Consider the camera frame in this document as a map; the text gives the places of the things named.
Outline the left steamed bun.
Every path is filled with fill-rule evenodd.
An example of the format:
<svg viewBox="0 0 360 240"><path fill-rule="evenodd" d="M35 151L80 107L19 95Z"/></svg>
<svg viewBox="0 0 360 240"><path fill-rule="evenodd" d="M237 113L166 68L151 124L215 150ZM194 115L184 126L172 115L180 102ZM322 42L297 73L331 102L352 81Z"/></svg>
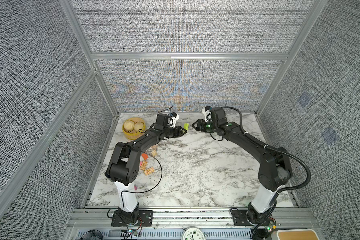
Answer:
<svg viewBox="0 0 360 240"><path fill-rule="evenodd" d="M135 122L127 120L124 122L123 127L126 132L133 131L135 129Z"/></svg>

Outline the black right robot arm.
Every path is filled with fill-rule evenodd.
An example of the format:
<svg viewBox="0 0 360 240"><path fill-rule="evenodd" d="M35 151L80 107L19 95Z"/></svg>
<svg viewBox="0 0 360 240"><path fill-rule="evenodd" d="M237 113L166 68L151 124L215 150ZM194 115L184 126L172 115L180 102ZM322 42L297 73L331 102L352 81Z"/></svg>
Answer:
<svg viewBox="0 0 360 240"><path fill-rule="evenodd" d="M247 133L235 122L223 121L222 125L214 127L212 122L199 119L192 124L192 127L198 132L217 133L223 139L244 149L259 162L260 186L256 196L248 205L247 216L248 221L253 225L264 222L268 214L273 211L281 189L292 177L290 158L282 154L284 149L275 151L265 149L248 138Z"/></svg>

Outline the white analog clock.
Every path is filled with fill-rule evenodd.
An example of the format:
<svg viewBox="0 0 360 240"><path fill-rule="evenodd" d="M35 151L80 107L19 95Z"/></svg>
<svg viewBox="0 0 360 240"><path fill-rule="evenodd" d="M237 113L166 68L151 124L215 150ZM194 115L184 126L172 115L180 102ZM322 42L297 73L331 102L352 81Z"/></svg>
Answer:
<svg viewBox="0 0 360 240"><path fill-rule="evenodd" d="M204 233L196 227L188 227L182 234L181 240L206 240Z"/></svg>

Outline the wood topped white box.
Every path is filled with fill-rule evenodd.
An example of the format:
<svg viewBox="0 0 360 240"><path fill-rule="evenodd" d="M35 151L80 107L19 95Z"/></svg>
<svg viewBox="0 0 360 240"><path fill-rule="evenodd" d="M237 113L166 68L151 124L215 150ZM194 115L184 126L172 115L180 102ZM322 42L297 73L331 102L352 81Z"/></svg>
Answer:
<svg viewBox="0 0 360 240"><path fill-rule="evenodd" d="M271 234L271 240L319 240L312 229L278 230Z"/></svg>

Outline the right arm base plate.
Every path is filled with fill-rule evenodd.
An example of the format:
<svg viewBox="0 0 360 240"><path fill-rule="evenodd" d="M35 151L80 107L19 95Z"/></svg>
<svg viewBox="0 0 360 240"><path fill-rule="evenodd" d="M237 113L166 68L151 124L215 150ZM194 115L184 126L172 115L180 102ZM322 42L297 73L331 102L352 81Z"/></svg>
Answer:
<svg viewBox="0 0 360 240"><path fill-rule="evenodd" d="M234 226L242 227L242 226L256 226L257 225L257 224L253 224L249 221L247 211L248 210L244 210L244 209L239 210L237 208L230 209L230 213L232 216L232 220L234 222ZM276 220L272 217L269 217L267 220L265 220L261 224L261 226L273 226L273 225L276 225Z"/></svg>

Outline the yellow rimmed bamboo steamer basket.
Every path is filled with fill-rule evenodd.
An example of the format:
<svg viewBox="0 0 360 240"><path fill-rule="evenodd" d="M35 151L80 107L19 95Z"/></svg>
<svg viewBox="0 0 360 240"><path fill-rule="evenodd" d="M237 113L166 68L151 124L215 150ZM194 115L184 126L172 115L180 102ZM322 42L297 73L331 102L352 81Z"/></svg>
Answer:
<svg viewBox="0 0 360 240"><path fill-rule="evenodd" d="M130 118L130 119L127 119L127 120L131 120L131 121L133 121L133 122L135 122L135 123L142 122L142 123L145 124L145 129L144 129L144 131L140 131L140 132L136 132L135 130L126 132L126 131L124 130L123 125L122 125L123 133L124 133L124 135L125 135L125 137L126 137L127 139L129 139L129 140L136 140L137 138L141 137L141 136L145 133L147 127L146 127L145 121L144 121L142 118L133 117L133 118Z"/></svg>

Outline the black fan grille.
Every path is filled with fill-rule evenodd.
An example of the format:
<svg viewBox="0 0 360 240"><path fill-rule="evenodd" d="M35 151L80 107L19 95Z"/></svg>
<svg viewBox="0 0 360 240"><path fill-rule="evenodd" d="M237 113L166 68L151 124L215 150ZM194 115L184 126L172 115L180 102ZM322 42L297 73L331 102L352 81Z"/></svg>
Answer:
<svg viewBox="0 0 360 240"><path fill-rule="evenodd" d="M99 230L89 230L80 237L80 240L104 240L104 236Z"/></svg>

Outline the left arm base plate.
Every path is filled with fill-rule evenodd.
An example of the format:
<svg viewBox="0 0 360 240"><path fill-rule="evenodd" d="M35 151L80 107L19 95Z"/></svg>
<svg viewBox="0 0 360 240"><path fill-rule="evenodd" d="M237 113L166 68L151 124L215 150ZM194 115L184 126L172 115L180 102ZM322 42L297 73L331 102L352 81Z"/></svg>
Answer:
<svg viewBox="0 0 360 240"><path fill-rule="evenodd" d="M151 227L153 223L153 211L139 211L135 221L127 220L118 211L114 211L111 221L112 227Z"/></svg>

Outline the right steamed bun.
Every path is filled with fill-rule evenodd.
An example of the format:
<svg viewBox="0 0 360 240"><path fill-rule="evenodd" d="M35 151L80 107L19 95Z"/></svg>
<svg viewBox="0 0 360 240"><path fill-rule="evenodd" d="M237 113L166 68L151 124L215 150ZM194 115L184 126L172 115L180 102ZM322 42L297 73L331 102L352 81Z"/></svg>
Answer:
<svg viewBox="0 0 360 240"><path fill-rule="evenodd" d="M142 123L142 122L135 123L134 130L136 132L144 131L144 129L145 129L145 124L144 123Z"/></svg>

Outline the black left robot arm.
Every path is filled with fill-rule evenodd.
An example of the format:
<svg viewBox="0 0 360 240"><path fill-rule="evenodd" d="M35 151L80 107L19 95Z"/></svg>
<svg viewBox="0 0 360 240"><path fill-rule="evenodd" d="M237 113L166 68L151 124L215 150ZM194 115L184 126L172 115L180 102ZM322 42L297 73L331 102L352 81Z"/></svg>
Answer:
<svg viewBox="0 0 360 240"><path fill-rule="evenodd" d="M162 140L180 138L186 133L187 130L181 126L154 125L136 140L116 144L106 170L106 177L117 187L120 203L116 214L122 222L131 225L135 224L139 218L139 202L134 181L139 173L142 153Z"/></svg>

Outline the steamed bun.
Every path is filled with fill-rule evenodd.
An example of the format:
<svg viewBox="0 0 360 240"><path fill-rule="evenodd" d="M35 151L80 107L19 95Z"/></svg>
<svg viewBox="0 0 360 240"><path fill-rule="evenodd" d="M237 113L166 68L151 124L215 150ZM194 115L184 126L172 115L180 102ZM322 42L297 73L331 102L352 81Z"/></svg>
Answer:
<svg viewBox="0 0 360 240"><path fill-rule="evenodd" d="M134 130L136 132L144 131L144 129L145 129L145 124L144 123L142 123L142 122L135 123Z"/></svg>
<svg viewBox="0 0 360 240"><path fill-rule="evenodd" d="M126 132L133 131L135 129L135 122L127 120L124 122L123 127Z"/></svg>

